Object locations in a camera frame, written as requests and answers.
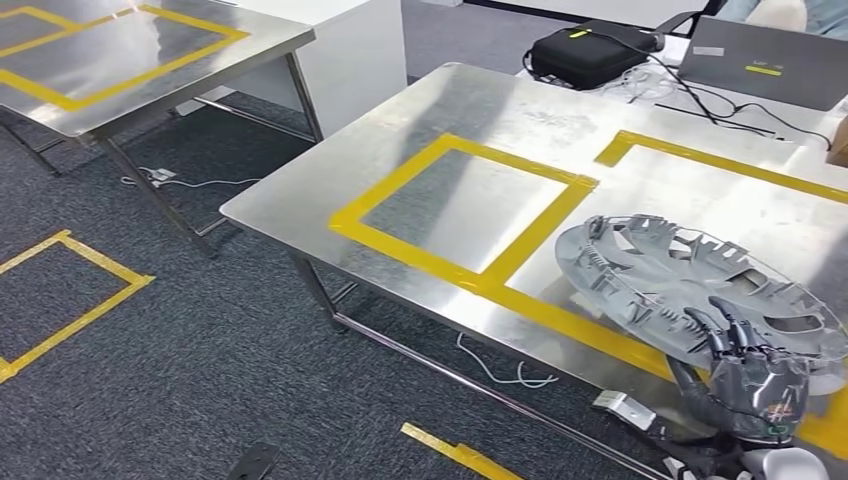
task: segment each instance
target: black bag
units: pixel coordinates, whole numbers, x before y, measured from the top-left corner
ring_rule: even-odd
[[[525,54],[525,59],[530,58],[528,70],[535,78],[553,75],[576,90],[588,90],[618,78],[648,58],[645,53],[592,33],[609,35],[644,52],[661,50],[664,40],[661,33],[591,20],[537,40]]]

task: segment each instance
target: gray carpet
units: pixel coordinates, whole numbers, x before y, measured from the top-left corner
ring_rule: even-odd
[[[234,97],[264,115],[281,114]],[[27,125],[15,128],[35,143],[44,139]],[[262,176],[307,148],[209,109],[153,119],[123,141],[140,165],[167,167],[186,181]],[[67,171],[60,178],[4,140],[0,152],[0,262],[70,229],[73,238],[156,276],[0,384],[0,478],[224,478],[260,439],[283,447],[277,480],[478,478],[403,435],[404,422],[467,444],[528,479],[636,478],[364,337],[335,333],[284,252],[268,241],[225,227],[213,235],[220,258],[206,260],[97,152],[71,145],[51,151]],[[200,225],[242,187],[164,188]],[[0,276],[0,356],[16,358],[122,286],[60,246]],[[446,327],[366,291],[354,292],[346,308],[485,380]],[[468,342],[496,373],[514,371],[514,360]],[[588,409],[594,391],[565,382],[504,391],[657,462]]]
[[[408,73],[460,62],[514,75],[536,40],[573,23],[478,5],[443,7],[402,0]]]

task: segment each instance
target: laptop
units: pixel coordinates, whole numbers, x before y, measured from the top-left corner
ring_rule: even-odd
[[[848,41],[705,16],[680,77],[826,111],[848,94]]]

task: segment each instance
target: yellow tape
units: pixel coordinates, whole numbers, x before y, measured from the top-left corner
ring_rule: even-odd
[[[615,167],[634,145],[666,152],[704,165],[848,204],[848,192],[844,190],[790,177],[632,132],[619,132],[615,139],[596,157],[595,161],[611,168]],[[419,247],[360,223],[360,219],[370,210],[389,198],[450,149],[461,150],[568,184],[564,194],[549,206],[538,219],[532,222],[483,273],[472,272]],[[596,184],[597,182],[592,179],[540,165],[446,134],[428,145],[419,154],[413,156],[351,204],[336,212],[330,219],[329,228],[395,260],[508,308],[539,325],[569,336],[646,372],[671,380],[672,377],[668,372],[665,356],[658,350],[609,330],[592,320],[504,285],[527,258],[538,249],[539,245],[550,236],[552,229],[555,229],[568,216]],[[825,417],[811,416],[806,418],[800,430],[800,436],[841,458],[848,458],[848,389],[833,397],[831,407]]]
[[[409,423],[404,423],[400,431],[490,480],[521,480],[518,475],[463,444],[454,447]]]
[[[68,325],[60,329],[58,332],[54,333],[49,338],[35,346],[35,348],[21,355],[14,361],[7,362],[4,359],[0,359],[0,383],[3,383],[7,379],[15,376],[27,365],[31,364],[39,357],[50,351],[51,348],[67,340],[73,334],[79,332],[88,324],[100,318],[103,314],[107,313],[109,310],[113,309],[119,303],[123,302],[128,297],[133,295],[135,292],[142,289],[144,286],[152,282],[155,278],[146,275],[139,275],[138,273],[133,272],[127,267],[115,262],[109,257],[94,250],[88,245],[74,240],[70,237],[70,235],[71,232],[69,230],[62,230],[61,232],[53,235],[47,240],[44,240],[38,245],[24,251],[18,256],[0,265],[0,274],[8,272],[12,268],[43,252],[50,246],[55,245],[57,243],[61,243],[71,251],[76,252],[78,255],[89,260],[100,268],[123,279],[129,285],[120,290],[118,293],[112,295],[112,297],[110,297],[105,302],[94,307],[78,319],[69,323]]]
[[[212,53],[214,53],[218,50],[221,50],[222,48],[224,48],[228,45],[231,45],[231,44],[233,44],[233,43],[235,43],[235,42],[237,42],[237,41],[239,41],[239,40],[250,35],[247,32],[243,32],[241,30],[238,30],[238,29],[235,29],[235,28],[232,28],[232,27],[227,27],[227,26],[224,26],[224,25],[219,25],[219,24],[216,24],[216,23],[208,22],[206,20],[201,20],[199,18],[190,17],[188,15],[183,15],[181,13],[172,12],[170,10],[164,10],[164,9],[161,9],[161,8],[151,7],[149,5],[141,5],[135,10],[133,10],[133,9],[123,10],[123,11],[116,13],[115,15],[109,15],[107,17],[99,18],[97,20],[94,20],[94,21],[91,21],[91,22],[88,22],[88,23],[85,23],[85,24],[75,24],[73,22],[65,20],[62,17],[54,15],[52,13],[45,12],[43,10],[39,10],[39,9],[36,9],[36,8],[33,8],[33,7],[24,7],[24,9],[15,9],[15,10],[11,10],[9,12],[0,13],[0,18],[26,13],[26,14],[41,18],[45,21],[49,21],[50,23],[57,24],[57,25],[61,26],[62,28],[64,28],[65,30],[62,31],[62,32],[54,33],[54,34],[51,34],[51,35],[47,35],[47,36],[44,36],[44,37],[41,37],[41,38],[38,38],[38,39],[35,39],[35,40],[32,40],[32,41],[23,43],[23,44],[20,44],[20,45],[15,45],[13,47],[9,47],[9,48],[6,48],[4,50],[0,50],[0,58],[3,58],[4,56],[11,55],[11,54],[14,54],[14,53],[19,53],[19,52],[22,52],[24,50],[28,50],[30,48],[34,48],[34,47],[37,47],[39,45],[43,45],[43,44],[46,44],[46,43],[49,43],[49,42],[52,42],[52,41],[55,41],[55,40],[58,40],[58,39],[61,39],[61,38],[65,38],[67,36],[81,32],[83,30],[93,28],[97,25],[101,25],[103,23],[112,21],[115,18],[130,14],[130,13],[135,13],[137,11],[150,13],[150,14],[153,14],[153,15],[160,16],[162,18],[167,18],[167,19],[172,20],[174,22],[179,22],[179,23],[189,25],[189,26],[192,26],[192,27],[195,27],[195,28],[200,28],[200,29],[203,29],[203,30],[208,30],[208,31],[211,31],[211,32],[219,33],[219,34],[223,35],[224,38],[222,40],[219,40],[218,42],[215,42],[215,43],[207,46],[207,47],[201,48],[200,50],[197,50],[197,51],[192,52],[188,55],[185,55],[181,58],[178,58],[178,59],[173,60],[169,63],[166,63],[165,65],[162,65],[158,68],[152,69],[148,72],[145,72],[145,73],[138,75],[134,78],[131,78],[129,80],[119,82],[115,85],[104,88],[103,90],[95,92],[95,93],[93,93],[93,94],[91,94],[91,95],[89,95],[85,98],[81,98],[81,99],[73,99],[73,98],[67,97],[67,96],[63,95],[62,93],[57,92],[57,91],[55,91],[55,90],[53,90],[53,89],[51,89],[47,86],[33,82],[32,80],[29,80],[29,79],[24,78],[20,75],[14,74],[14,73],[12,73],[8,70],[0,70],[0,85],[7,84],[7,85],[9,85],[9,86],[11,86],[11,87],[13,87],[17,90],[20,90],[24,93],[32,95],[33,97],[38,98],[39,100],[41,100],[45,103],[50,103],[50,104],[56,105],[56,106],[62,108],[63,110],[76,111],[76,110],[80,110],[80,109],[89,107],[91,105],[94,105],[98,102],[103,101],[106,98],[114,96],[114,95],[121,93],[123,91],[129,90],[133,87],[137,87],[137,86],[139,86],[143,83],[149,82],[150,80],[152,80],[154,78],[160,77],[160,76],[162,76],[166,73],[169,73],[171,71],[174,71],[174,70],[176,70],[180,67],[184,67],[184,66],[186,66],[186,65],[188,65],[192,62],[200,60],[201,58],[206,57],[206,56],[208,56],[208,55],[210,55],[210,54],[212,54]]]
[[[608,167],[614,167],[624,157],[624,155],[633,148],[634,145],[670,153],[704,165],[738,173],[746,177],[756,178],[775,185],[780,185],[781,187],[790,188],[792,190],[826,198],[835,202],[848,204],[848,191],[820,185],[800,178],[790,177],[789,175],[755,167],[747,163],[737,162],[735,160],[730,160],[729,158],[693,150],[674,143],[657,140],[656,138],[647,137],[638,133],[624,131],[619,132],[612,143],[604,149],[600,155],[598,155],[595,161]]]
[[[748,65],[747,67],[745,67],[745,70],[754,73],[764,73],[766,75],[772,75],[775,77],[783,75],[783,72],[781,72],[780,70],[772,70],[771,68],[757,67],[755,65]]]

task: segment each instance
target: stainless steel table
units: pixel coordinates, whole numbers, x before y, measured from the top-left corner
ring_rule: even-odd
[[[226,203],[285,245],[322,307],[365,333],[665,478],[349,318],[313,261],[499,346],[689,424],[663,356],[562,277],[553,243],[592,215],[662,215],[750,249],[848,315],[848,169],[820,149],[448,64]],[[848,399],[801,430],[843,478]]]
[[[312,129],[309,138],[319,141],[294,53],[314,38],[306,25],[210,0],[2,0],[0,106],[64,138],[102,147],[211,256],[202,236],[219,223],[195,231],[112,137],[139,118],[284,57]],[[56,173],[39,151],[2,131]]]

